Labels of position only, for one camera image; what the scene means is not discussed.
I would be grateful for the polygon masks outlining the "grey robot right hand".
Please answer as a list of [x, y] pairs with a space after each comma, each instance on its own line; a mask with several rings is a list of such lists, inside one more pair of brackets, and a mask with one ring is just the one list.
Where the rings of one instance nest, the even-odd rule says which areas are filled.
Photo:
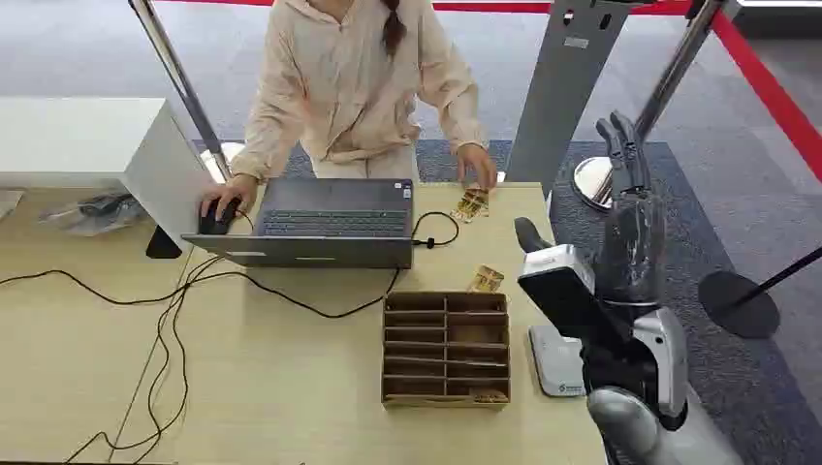
[[570, 244], [550, 245], [529, 219], [514, 221], [525, 252], [518, 284], [544, 311], [583, 311], [599, 302], [640, 308], [657, 304], [665, 207], [653, 190], [634, 124], [613, 111], [597, 121], [596, 130], [612, 167], [612, 207], [595, 264]]

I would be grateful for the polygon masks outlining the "person's left hand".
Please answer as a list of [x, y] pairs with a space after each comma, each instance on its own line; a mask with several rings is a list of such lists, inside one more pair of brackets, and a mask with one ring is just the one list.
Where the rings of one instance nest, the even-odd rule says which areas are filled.
[[490, 191], [496, 187], [496, 164], [483, 146], [474, 143], [462, 145], [456, 157], [459, 182], [465, 182], [468, 172], [473, 171], [482, 190]]

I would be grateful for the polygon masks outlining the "person's right hand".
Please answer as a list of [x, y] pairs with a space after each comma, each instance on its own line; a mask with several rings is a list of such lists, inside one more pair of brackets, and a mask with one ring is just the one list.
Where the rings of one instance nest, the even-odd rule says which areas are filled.
[[209, 206], [217, 202], [216, 215], [221, 216], [228, 204], [239, 199], [238, 211], [248, 213], [253, 207], [260, 180], [249, 174], [236, 174], [224, 184], [211, 186], [203, 195], [201, 202], [201, 216], [206, 217]]

